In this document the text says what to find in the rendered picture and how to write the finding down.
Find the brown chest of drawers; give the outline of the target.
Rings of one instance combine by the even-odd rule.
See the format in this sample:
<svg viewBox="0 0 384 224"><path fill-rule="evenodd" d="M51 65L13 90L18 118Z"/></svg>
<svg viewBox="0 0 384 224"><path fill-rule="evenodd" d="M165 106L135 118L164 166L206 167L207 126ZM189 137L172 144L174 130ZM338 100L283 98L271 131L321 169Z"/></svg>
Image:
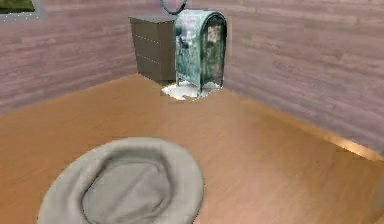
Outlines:
<svg viewBox="0 0 384 224"><path fill-rule="evenodd" d="M170 15L130 18L137 70L158 83L175 81L175 19Z"/></svg>

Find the green arched mailbox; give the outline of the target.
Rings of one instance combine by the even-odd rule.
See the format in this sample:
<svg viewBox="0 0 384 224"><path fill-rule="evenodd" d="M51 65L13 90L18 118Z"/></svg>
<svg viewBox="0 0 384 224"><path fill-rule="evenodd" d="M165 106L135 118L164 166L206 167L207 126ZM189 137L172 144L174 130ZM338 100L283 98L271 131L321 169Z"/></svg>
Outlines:
<svg viewBox="0 0 384 224"><path fill-rule="evenodd" d="M202 92L209 82L222 87L227 21L219 11L182 11L174 22L176 83L187 81Z"/></svg>

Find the white round base patch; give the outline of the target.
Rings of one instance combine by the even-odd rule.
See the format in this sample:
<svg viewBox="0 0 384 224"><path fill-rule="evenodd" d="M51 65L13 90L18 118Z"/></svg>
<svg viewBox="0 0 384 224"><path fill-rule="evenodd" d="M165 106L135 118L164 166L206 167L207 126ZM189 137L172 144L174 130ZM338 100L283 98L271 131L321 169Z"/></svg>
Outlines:
<svg viewBox="0 0 384 224"><path fill-rule="evenodd" d="M163 87L162 92L176 100L186 101L188 99L197 100L205 98L220 89L221 87L214 82L208 82L207 84L204 84L201 89L199 89L187 81L182 81L179 84L174 83Z"/></svg>

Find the dark round wall mirror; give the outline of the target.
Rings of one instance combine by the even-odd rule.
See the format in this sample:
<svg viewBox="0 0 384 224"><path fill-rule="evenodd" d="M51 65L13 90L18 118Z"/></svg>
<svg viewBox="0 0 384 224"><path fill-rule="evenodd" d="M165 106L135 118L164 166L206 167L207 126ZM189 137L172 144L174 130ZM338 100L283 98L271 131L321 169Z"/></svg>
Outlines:
<svg viewBox="0 0 384 224"><path fill-rule="evenodd" d="M178 15L187 5L188 0L160 0L162 8L170 15Z"/></svg>

